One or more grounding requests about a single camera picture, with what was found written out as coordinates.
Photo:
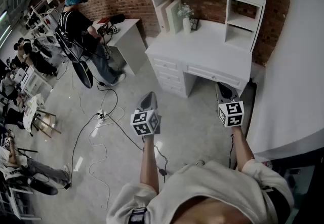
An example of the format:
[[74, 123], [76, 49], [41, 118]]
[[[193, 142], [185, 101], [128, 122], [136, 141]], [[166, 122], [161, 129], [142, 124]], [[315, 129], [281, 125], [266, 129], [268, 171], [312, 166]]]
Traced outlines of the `pale flower bouquet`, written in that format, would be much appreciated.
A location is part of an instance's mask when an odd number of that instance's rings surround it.
[[180, 4], [177, 15], [182, 18], [189, 18], [194, 15], [194, 10], [187, 3]]

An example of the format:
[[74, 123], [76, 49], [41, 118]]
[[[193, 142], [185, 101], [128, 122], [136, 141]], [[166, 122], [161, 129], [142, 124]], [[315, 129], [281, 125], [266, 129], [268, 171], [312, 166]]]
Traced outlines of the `person's left forearm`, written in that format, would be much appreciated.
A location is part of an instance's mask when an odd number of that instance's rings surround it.
[[143, 157], [141, 162], [140, 183], [152, 187], [159, 193], [158, 172], [154, 151], [154, 135], [144, 136]]

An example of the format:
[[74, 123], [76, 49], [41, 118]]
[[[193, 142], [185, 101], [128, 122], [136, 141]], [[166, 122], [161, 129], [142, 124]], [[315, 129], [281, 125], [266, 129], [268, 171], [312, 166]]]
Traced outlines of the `beige book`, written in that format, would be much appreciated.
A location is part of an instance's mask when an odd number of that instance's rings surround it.
[[169, 32], [169, 21], [167, 17], [166, 8], [171, 4], [170, 0], [164, 1], [162, 4], [155, 8], [157, 19], [159, 22], [161, 32]]

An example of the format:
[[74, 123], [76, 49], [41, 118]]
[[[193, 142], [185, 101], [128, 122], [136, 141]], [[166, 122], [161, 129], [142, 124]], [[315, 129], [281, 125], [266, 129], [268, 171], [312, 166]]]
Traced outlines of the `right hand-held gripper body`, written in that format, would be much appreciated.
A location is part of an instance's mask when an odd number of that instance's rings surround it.
[[245, 111], [237, 90], [226, 83], [217, 82], [216, 96], [218, 117], [222, 124], [225, 127], [241, 126]]

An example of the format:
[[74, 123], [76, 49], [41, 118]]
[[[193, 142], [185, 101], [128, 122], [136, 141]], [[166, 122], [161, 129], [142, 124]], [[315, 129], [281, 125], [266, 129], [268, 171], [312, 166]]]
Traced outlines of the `person's beige shirt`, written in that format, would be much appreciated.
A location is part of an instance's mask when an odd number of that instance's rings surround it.
[[195, 197], [212, 198], [242, 212], [252, 224], [285, 224], [294, 206], [286, 180], [252, 159], [242, 171], [215, 161], [186, 165], [157, 194], [145, 184], [126, 184], [108, 212], [107, 224], [170, 224], [177, 209]]

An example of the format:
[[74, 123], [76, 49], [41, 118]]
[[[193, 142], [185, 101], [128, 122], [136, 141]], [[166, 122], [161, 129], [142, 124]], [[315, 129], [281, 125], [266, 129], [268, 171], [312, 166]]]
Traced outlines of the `white side table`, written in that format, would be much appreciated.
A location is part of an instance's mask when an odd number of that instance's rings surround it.
[[108, 51], [115, 69], [123, 69], [136, 75], [147, 60], [146, 46], [138, 29], [140, 19], [125, 19], [116, 24], [117, 33], [104, 36], [105, 50]]

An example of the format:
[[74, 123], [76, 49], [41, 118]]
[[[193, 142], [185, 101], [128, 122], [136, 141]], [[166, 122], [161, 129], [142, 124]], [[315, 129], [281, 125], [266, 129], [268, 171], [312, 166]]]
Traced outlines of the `pale green book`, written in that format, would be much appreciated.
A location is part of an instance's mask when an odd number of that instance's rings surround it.
[[182, 7], [181, 0], [174, 0], [166, 7], [166, 14], [170, 28], [170, 34], [177, 34], [183, 28], [183, 18], [178, 15]]

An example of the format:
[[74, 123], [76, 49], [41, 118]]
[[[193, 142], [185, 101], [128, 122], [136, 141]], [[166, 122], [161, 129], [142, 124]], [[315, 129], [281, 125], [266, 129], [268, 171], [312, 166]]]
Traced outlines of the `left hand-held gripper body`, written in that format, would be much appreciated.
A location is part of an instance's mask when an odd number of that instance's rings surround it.
[[158, 114], [156, 94], [145, 94], [136, 104], [131, 114], [130, 125], [137, 136], [160, 134], [161, 116]]

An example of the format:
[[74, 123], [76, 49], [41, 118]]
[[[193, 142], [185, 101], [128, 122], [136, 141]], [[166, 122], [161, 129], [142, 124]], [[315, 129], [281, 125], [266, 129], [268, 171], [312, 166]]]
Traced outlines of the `person's right forearm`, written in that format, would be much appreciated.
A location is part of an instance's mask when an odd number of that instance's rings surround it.
[[237, 168], [242, 171], [244, 165], [254, 159], [254, 155], [248, 145], [245, 135], [242, 132], [241, 126], [231, 128], [233, 134], [233, 144], [235, 147]]

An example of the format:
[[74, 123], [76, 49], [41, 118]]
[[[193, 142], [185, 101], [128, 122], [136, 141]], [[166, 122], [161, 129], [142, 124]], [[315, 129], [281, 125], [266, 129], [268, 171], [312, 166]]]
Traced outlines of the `black box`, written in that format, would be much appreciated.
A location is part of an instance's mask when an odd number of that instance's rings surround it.
[[114, 15], [110, 18], [109, 22], [112, 24], [112, 25], [115, 25], [115, 24], [119, 24], [119, 23], [122, 23], [124, 22], [124, 20], [126, 19], [125, 15], [124, 14], [118, 14], [118, 15]]

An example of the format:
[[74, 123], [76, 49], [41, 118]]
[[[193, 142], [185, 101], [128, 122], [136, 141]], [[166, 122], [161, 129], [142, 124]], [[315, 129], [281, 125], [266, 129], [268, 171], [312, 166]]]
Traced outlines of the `wooden stool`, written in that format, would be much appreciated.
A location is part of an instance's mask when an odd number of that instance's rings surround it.
[[56, 116], [44, 110], [36, 110], [31, 127], [40, 131], [47, 138], [52, 138], [52, 135], [55, 133], [61, 134], [61, 131], [57, 129]]

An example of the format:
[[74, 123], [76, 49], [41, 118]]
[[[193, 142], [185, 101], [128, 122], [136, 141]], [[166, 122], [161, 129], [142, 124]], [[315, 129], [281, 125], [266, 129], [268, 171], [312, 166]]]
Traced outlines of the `black oblong case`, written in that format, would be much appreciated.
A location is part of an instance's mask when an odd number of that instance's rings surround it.
[[85, 87], [91, 89], [93, 86], [93, 74], [89, 66], [82, 60], [85, 49], [76, 41], [70, 40], [69, 36], [57, 28], [55, 37], [63, 53], [72, 62], [72, 66]]

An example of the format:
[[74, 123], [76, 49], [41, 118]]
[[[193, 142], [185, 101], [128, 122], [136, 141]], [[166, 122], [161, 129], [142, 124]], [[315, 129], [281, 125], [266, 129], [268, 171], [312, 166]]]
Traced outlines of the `white desk with hutch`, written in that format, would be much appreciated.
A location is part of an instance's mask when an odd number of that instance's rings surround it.
[[[166, 0], [152, 0], [154, 8]], [[197, 31], [161, 32], [146, 54], [161, 87], [188, 97], [197, 77], [226, 83], [241, 94], [250, 79], [252, 51], [259, 33], [266, 0], [224, 0], [217, 21], [203, 20], [201, 8], [190, 4]]]

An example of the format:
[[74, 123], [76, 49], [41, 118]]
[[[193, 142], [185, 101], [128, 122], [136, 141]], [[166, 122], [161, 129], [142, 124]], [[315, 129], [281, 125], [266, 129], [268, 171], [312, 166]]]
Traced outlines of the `white shelving rack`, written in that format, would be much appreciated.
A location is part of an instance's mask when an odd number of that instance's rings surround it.
[[25, 22], [27, 36], [32, 39], [50, 40], [54, 44], [55, 29], [63, 11], [64, 3], [60, 0], [41, 0], [37, 5], [30, 6]]

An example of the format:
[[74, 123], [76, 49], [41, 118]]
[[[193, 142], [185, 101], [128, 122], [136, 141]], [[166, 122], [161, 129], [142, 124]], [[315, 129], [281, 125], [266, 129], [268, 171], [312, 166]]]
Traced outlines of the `paper covered table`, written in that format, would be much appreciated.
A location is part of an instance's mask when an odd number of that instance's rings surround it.
[[45, 108], [44, 103], [45, 102], [41, 94], [36, 94], [28, 100], [23, 115], [23, 126], [29, 133], [31, 132], [31, 123], [33, 121], [33, 117], [35, 116], [36, 110], [38, 108]]

